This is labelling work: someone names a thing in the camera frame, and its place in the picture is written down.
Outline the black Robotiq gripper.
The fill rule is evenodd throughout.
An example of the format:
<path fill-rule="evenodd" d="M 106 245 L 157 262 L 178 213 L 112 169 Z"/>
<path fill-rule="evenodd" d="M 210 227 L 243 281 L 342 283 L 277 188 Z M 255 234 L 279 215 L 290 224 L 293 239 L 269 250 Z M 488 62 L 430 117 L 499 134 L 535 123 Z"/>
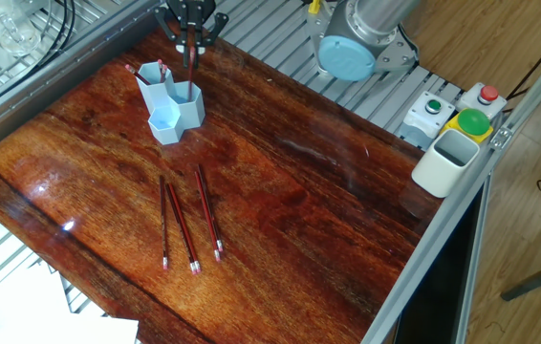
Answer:
<path fill-rule="evenodd" d="M 157 7 L 157 21 L 166 37 L 174 42 L 177 48 L 182 49 L 184 65 L 197 66 L 200 51 L 202 48 L 212 46 L 215 43 L 220 32 L 226 26 L 229 17 L 222 12 L 216 13 L 212 30 L 204 34 L 203 24 L 216 10 L 214 0 L 169 0 L 169 8 L 180 21 L 185 21 L 188 25 L 194 25 L 193 62 L 191 61 L 191 51 L 188 46 L 187 26 L 182 27 L 179 33 L 175 33 L 167 24 L 165 18 L 167 8 L 163 6 Z"/>

